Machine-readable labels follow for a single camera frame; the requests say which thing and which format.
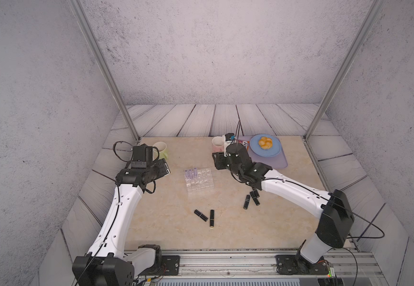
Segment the clear acrylic lipstick organizer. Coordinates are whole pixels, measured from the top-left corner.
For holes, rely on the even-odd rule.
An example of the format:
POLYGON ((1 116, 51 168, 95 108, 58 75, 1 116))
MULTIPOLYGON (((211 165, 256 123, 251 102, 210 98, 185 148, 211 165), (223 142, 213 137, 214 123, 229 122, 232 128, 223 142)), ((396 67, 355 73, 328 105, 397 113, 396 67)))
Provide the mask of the clear acrylic lipstick organizer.
POLYGON ((214 187, 214 180, 210 168, 198 169, 198 178, 185 179, 185 184, 189 194, 193 194, 203 189, 214 187))

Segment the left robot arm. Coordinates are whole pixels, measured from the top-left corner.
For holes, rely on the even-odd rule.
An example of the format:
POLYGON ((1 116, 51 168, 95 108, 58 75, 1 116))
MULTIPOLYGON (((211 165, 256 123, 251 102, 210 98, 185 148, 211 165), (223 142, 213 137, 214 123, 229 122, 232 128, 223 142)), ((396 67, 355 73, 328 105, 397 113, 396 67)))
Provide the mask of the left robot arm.
POLYGON ((84 256, 75 258, 72 272, 77 286, 131 286, 141 274, 159 275, 164 271, 159 245, 141 245, 126 256, 129 227, 148 184, 169 175, 166 159, 157 147, 133 147, 130 161, 115 177, 115 192, 104 224, 84 256))

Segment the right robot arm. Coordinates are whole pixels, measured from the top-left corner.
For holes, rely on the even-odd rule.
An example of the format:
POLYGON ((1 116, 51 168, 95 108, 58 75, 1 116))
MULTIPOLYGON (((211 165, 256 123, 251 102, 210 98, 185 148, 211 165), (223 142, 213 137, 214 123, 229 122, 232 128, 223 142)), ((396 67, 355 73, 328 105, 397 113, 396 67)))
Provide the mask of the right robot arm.
POLYGON ((329 273, 325 260, 330 250, 342 249, 350 238, 352 225, 358 214, 354 213, 346 194, 334 190, 318 190, 294 181, 271 166, 253 162, 236 133, 222 136, 223 150, 213 153, 216 169, 227 169, 232 177, 256 191, 278 195, 305 209, 319 220, 317 229, 305 240, 295 255, 276 256, 277 273, 280 275, 324 275, 329 273))

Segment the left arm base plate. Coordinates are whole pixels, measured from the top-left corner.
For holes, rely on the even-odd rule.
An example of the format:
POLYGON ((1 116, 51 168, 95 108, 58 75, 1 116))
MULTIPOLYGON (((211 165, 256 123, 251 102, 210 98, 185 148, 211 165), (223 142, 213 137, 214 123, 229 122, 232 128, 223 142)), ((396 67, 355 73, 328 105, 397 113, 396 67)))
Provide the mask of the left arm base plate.
POLYGON ((180 256, 157 256, 154 265, 143 270, 139 276, 177 276, 179 265, 180 256))

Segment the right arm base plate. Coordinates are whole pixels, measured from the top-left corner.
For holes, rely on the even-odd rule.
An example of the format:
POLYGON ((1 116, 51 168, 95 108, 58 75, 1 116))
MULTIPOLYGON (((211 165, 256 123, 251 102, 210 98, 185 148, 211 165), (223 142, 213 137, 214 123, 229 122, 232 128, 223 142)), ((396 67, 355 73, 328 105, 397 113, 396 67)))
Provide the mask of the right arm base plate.
POLYGON ((330 268, 323 256, 314 264, 300 255, 275 256, 277 273, 280 275, 328 275, 330 268))

